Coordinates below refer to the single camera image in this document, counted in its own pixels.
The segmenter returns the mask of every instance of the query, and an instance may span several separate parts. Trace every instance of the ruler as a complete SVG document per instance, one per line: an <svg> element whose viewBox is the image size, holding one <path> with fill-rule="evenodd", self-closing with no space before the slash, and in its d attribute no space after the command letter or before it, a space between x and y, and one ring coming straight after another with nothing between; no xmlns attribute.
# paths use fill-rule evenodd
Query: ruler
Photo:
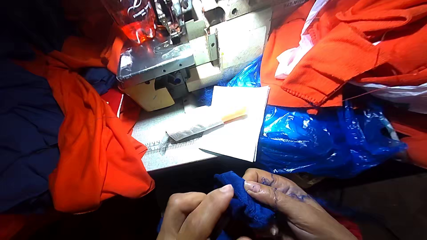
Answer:
<svg viewBox="0 0 427 240"><path fill-rule="evenodd" d="M173 139L169 138L166 151L169 149L177 149L184 146L191 146L197 140L199 140L202 136L203 136L203 132L197 133L195 135L189 136L179 141L174 141ZM145 143L144 145L148 148L147 152L144 154L144 157L149 156L151 154L160 153L160 149L159 149L160 141L149 142L149 143Z"/></svg>

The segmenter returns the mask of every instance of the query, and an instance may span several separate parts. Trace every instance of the fingernail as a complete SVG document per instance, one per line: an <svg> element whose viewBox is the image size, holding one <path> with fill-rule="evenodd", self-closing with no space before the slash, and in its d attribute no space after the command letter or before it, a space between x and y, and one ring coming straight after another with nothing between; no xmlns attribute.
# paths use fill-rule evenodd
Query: fingernail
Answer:
<svg viewBox="0 0 427 240"><path fill-rule="evenodd" d="M261 186L257 183L251 182L251 181L245 181L244 188L246 191L252 191L254 193L257 193L261 190Z"/></svg>
<svg viewBox="0 0 427 240"><path fill-rule="evenodd" d="M224 187L219 189L223 193L228 193L233 190L233 186L231 184L225 185Z"/></svg>

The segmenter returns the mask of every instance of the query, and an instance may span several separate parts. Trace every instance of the plastic bottle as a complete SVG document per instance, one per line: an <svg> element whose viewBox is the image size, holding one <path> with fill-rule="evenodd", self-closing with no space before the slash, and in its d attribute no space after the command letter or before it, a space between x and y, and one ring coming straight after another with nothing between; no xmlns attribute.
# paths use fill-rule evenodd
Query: plastic bottle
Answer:
<svg viewBox="0 0 427 240"><path fill-rule="evenodd" d="M107 11L126 36L138 44L156 34L154 9L149 0L103 0Z"/></svg>

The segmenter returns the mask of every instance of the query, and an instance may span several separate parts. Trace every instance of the orange fabric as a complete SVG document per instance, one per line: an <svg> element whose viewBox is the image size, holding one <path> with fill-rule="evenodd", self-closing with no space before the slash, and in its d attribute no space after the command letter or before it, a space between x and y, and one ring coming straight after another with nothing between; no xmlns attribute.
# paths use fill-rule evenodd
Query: orange fabric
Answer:
<svg viewBox="0 0 427 240"><path fill-rule="evenodd" d="M378 80L404 85L422 82L425 73L421 71L427 65L421 50L427 46L423 37L427 34L426 20L422 18L427 16L427 4L421 0L359 0L352 4L350 9L345 0L331 0L326 5L319 21L309 29L315 46L285 80L274 78L278 65L275 58L298 45L304 21L298 26L288 22L273 31L261 65L261 84L274 85L269 104L341 105L340 88L352 78L375 82L372 77L386 77ZM372 45L379 40L380 44Z"/></svg>
<svg viewBox="0 0 427 240"><path fill-rule="evenodd" d="M147 148L127 134L128 127L96 90L69 70L82 63L57 51L38 54L36 63L23 65L48 80L65 115L58 135L61 156L49 177L55 209L91 211L114 195L141 197L151 191L154 181L141 161Z"/></svg>
<svg viewBox="0 0 427 240"><path fill-rule="evenodd" d="M114 195L144 196L154 181L141 161L147 148L129 134L138 113L121 122L77 73L82 67L116 72L125 38L99 0L63 4L66 18L77 24L83 37L68 37L61 52L36 52L36 60L20 64L48 80L65 115L58 134L61 156L49 176L55 209L81 213Z"/></svg>
<svg viewBox="0 0 427 240"><path fill-rule="evenodd" d="M386 110L386 116L396 131L407 135L402 137L401 141L408 144L407 153L409 158L416 165L427 168L427 155L425 154L427 146L427 114L389 108Z"/></svg>

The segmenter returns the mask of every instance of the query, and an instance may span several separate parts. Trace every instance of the blue plastic bag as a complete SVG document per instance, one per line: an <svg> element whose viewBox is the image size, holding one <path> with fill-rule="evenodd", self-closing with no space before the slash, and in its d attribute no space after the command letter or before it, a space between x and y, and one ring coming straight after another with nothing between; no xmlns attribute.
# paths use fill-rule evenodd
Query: blue plastic bag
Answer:
<svg viewBox="0 0 427 240"><path fill-rule="evenodd" d="M257 57L251 63L248 64L243 70L241 70L233 79L231 79L227 87L255 87L261 86L260 72L261 72L261 60L263 56Z"/></svg>
<svg viewBox="0 0 427 240"><path fill-rule="evenodd" d="M261 59L251 62L227 86L260 87ZM204 100L210 105L212 91L205 92ZM354 177L406 149L405 143L383 135L388 125L381 107L373 103L354 110L346 101L343 107L321 108L317 115L304 108L267 105L257 162L272 173Z"/></svg>

